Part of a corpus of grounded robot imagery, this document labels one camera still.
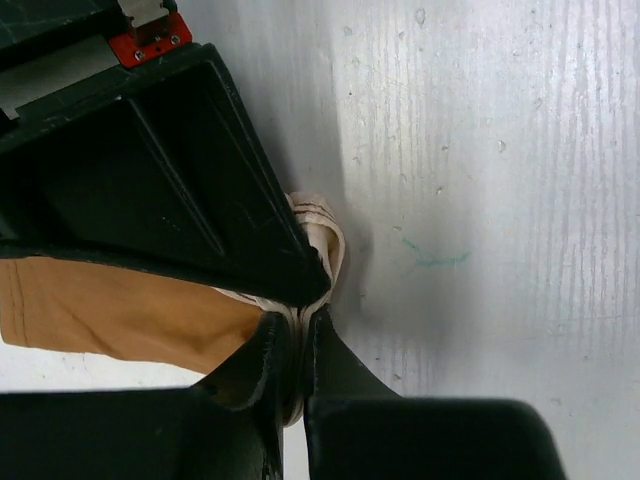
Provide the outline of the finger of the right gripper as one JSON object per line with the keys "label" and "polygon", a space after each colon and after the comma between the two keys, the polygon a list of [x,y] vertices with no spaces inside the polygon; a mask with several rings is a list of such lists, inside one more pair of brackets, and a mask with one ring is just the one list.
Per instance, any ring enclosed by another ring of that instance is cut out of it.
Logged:
{"label": "finger of the right gripper", "polygon": [[308,305],[330,286],[216,48],[110,68],[1,134],[1,254]]}

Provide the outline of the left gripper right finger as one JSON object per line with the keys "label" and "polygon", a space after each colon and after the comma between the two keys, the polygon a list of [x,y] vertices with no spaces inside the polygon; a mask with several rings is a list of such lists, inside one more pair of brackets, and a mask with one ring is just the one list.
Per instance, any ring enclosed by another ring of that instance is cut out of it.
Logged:
{"label": "left gripper right finger", "polygon": [[553,436],[509,399],[408,398],[380,381],[313,315],[304,357],[313,479],[563,479]]}

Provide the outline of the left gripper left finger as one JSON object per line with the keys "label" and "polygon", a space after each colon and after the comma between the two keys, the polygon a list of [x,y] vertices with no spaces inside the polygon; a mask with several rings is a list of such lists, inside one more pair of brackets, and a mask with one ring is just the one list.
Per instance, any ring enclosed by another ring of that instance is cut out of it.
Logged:
{"label": "left gripper left finger", "polygon": [[280,479],[284,317],[192,386],[8,393],[1,397],[4,479]]}

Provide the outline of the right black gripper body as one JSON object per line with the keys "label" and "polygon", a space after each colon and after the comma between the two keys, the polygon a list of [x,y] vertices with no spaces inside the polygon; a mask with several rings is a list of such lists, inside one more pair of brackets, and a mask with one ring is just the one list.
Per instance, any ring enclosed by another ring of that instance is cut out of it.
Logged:
{"label": "right black gripper body", "polygon": [[187,129],[170,75],[192,41],[175,1],[2,2],[2,139],[118,138],[135,115]]}

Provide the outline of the orange underwear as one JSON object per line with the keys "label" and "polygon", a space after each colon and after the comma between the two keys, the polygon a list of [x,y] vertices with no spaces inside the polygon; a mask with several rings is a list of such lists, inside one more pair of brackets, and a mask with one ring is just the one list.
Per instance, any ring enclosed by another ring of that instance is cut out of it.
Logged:
{"label": "orange underwear", "polygon": [[8,345],[173,365],[207,375],[248,344],[268,313],[284,317],[302,355],[309,324],[331,300],[346,251],[326,199],[292,192],[284,211],[329,280],[294,307],[232,291],[90,260],[55,258],[1,242],[1,339]]}

